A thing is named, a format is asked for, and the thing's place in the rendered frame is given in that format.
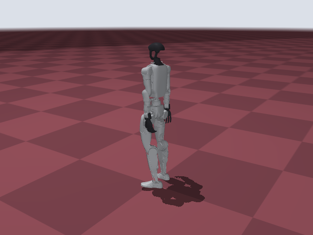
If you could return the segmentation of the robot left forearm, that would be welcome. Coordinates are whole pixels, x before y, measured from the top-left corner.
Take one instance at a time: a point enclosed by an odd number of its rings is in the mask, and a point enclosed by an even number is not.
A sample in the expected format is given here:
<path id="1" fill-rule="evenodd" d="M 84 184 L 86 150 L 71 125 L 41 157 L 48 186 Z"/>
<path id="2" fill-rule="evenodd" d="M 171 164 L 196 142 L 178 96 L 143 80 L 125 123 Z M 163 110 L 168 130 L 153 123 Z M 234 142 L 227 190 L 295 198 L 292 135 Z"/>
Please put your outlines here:
<path id="1" fill-rule="evenodd" d="M 148 113 L 151 113 L 151 99 L 147 90 L 143 90 L 142 96 L 144 101 L 144 117 L 148 118 Z"/>

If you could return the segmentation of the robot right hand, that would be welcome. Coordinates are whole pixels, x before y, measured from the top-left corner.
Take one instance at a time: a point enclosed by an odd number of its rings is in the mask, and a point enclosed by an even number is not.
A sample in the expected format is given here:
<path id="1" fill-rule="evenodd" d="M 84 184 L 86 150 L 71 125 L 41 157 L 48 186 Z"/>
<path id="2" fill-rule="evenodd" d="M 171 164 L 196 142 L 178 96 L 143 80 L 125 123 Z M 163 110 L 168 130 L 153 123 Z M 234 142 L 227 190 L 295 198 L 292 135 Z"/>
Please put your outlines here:
<path id="1" fill-rule="evenodd" d="M 171 112 L 169 111 L 170 110 L 170 104 L 169 104 L 169 108 L 164 108 L 166 111 L 168 111 L 168 118 L 166 118 L 166 122 L 167 123 L 167 119 L 168 119 L 168 123 L 169 123 L 169 119 L 170 119 L 170 122 L 171 122 Z M 165 120 L 164 120 L 165 121 Z"/>

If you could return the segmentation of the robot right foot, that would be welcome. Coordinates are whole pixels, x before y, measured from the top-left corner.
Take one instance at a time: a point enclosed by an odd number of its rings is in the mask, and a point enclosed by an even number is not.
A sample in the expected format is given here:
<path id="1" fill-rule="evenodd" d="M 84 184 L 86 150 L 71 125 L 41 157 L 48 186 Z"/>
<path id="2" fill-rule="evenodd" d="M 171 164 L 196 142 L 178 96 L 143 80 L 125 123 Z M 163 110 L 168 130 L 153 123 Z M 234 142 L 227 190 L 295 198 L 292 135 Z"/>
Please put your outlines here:
<path id="1" fill-rule="evenodd" d="M 161 175 L 161 173 L 158 173 L 157 177 L 160 179 L 163 179 L 163 180 L 169 180 L 170 179 L 170 177 L 167 173 L 164 173 L 164 175 Z"/>

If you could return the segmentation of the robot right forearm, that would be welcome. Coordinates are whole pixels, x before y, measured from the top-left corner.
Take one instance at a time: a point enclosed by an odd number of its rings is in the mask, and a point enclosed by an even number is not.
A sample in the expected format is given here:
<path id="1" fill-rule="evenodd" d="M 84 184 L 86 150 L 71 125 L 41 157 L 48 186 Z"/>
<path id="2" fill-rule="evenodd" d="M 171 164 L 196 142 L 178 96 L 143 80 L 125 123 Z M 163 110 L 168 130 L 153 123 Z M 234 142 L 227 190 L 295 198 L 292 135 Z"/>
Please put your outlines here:
<path id="1" fill-rule="evenodd" d="M 164 108 L 169 108 L 170 102 L 170 89 L 165 92 L 165 96 L 163 97 Z"/>

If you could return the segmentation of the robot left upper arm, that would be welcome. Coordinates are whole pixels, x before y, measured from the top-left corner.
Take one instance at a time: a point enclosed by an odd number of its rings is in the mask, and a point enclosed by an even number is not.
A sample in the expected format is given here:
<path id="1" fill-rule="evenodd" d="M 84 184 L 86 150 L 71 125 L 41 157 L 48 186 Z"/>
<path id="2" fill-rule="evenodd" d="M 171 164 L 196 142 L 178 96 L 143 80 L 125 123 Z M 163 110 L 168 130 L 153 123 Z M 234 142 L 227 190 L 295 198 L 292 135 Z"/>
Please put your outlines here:
<path id="1" fill-rule="evenodd" d="M 152 88 L 151 88 L 151 75 L 152 75 L 152 66 L 145 67 L 141 70 L 141 74 L 143 77 L 143 84 L 145 86 L 144 90 L 148 91 L 149 97 L 152 94 Z"/>

